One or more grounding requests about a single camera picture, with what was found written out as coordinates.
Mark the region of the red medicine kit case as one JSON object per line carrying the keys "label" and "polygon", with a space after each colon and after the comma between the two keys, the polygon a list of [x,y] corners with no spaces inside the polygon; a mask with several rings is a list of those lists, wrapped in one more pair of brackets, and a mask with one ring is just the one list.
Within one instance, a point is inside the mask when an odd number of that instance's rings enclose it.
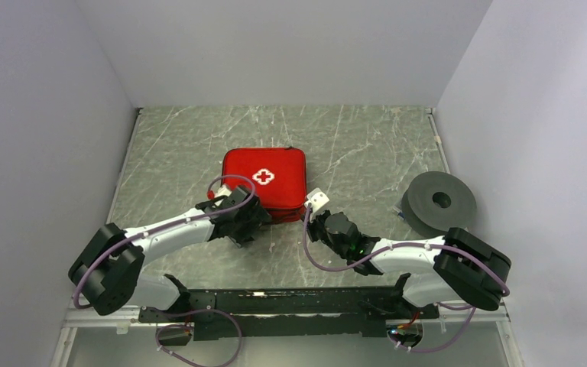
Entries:
{"label": "red medicine kit case", "polygon": [[236,148],[222,161],[222,183],[230,189],[254,183],[273,224],[296,222],[306,202],[306,155],[293,147]]}

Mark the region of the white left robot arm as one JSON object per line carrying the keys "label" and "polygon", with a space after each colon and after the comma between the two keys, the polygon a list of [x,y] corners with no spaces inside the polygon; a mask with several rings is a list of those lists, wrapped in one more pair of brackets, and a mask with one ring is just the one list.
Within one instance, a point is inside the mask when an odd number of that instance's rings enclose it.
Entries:
{"label": "white left robot arm", "polygon": [[229,238],[241,247],[271,221],[249,188],[240,185],[221,192],[154,224],[127,229],[113,222],[101,226],[68,271],[76,287],[75,308],[91,307],[106,316],[132,305],[157,309],[171,321],[183,319],[192,310],[188,289],[171,274],[143,274],[143,267],[189,245],[215,239]]}

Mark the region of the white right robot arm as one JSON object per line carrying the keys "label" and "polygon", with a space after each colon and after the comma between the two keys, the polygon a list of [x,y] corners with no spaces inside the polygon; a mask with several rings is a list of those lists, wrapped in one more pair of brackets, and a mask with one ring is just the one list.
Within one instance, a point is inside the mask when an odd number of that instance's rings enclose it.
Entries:
{"label": "white right robot arm", "polygon": [[306,255],[311,242],[321,242],[346,262],[331,268],[312,260],[316,268],[353,270],[364,276],[401,273],[401,289],[390,299],[399,317],[452,300],[494,311],[511,293],[509,257],[465,229],[453,227],[431,239],[397,241],[361,233],[344,213],[315,214],[308,209],[302,220]]}

